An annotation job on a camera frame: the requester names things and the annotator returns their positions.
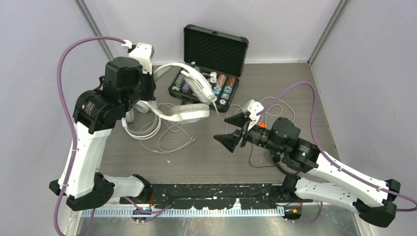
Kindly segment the white gaming headset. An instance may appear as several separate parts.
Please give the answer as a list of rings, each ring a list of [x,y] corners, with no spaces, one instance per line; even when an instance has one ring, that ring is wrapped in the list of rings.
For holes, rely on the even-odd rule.
[[[143,103],[159,118],[167,121],[192,123],[208,118],[210,115],[210,105],[214,105],[217,99],[210,83],[194,67],[179,62],[167,63],[155,69],[153,71],[154,80],[158,81],[171,67],[181,68],[179,75],[190,86],[193,94],[180,93],[177,95],[184,104],[172,107],[168,115],[160,111],[158,103],[155,100],[143,101]]]

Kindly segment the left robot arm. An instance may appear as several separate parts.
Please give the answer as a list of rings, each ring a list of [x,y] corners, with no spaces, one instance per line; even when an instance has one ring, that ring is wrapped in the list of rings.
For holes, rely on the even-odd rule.
[[[107,176],[99,171],[106,141],[118,120],[125,118],[141,100],[154,99],[156,88],[151,59],[117,57],[106,63],[98,87],[77,99],[70,121],[76,133],[61,178],[49,188],[67,196],[74,211],[99,208],[112,198],[132,197],[144,204],[151,197],[151,185],[142,176]]]

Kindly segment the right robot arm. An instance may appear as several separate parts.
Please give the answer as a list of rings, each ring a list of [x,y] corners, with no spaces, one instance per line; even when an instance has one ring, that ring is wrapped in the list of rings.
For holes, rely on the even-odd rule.
[[[388,227],[395,219],[397,206],[395,195],[401,184],[394,180],[378,180],[364,175],[334,158],[326,159],[326,152],[299,137],[300,129],[287,118],[278,118],[271,129],[261,124],[249,127],[246,115],[239,114],[225,119],[238,124],[241,129],[230,134],[217,134],[214,139],[229,152],[246,143],[264,148],[273,155],[274,162],[282,161],[297,173],[304,173],[327,180],[318,183],[288,174],[280,187],[281,197],[293,202],[307,199],[329,203],[357,213],[363,221],[381,228]]]

